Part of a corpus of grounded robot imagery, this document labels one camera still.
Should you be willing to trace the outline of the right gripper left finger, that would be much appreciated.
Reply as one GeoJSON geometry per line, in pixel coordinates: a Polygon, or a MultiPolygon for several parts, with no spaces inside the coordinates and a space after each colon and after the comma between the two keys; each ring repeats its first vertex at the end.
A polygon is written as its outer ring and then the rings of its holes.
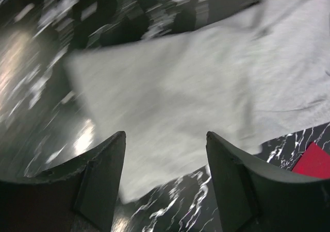
{"type": "Polygon", "coordinates": [[[70,231],[80,215],[110,231],[126,133],[34,177],[1,177],[1,231],[70,231]]]}

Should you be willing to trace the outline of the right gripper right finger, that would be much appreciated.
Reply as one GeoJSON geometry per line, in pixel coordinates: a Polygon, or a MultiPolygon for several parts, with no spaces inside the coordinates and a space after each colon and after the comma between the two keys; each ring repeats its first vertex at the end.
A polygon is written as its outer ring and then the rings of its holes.
{"type": "Polygon", "coordinates": [[[329,180],[293,173],[207,133],[223,231],[329,231],[329,180]]]}

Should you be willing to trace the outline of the grey t shirt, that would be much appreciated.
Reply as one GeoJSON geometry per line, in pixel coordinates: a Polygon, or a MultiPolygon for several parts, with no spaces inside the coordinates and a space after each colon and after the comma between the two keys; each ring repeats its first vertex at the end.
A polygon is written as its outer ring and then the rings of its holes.
{"type": "Polygon", "coordinates": [[[194,32],[73,54],[100,139],[126,133],[124,203],[207,164],[206,134],[261,144],[329,121],[329,0],[262,0],[194,32]]]}

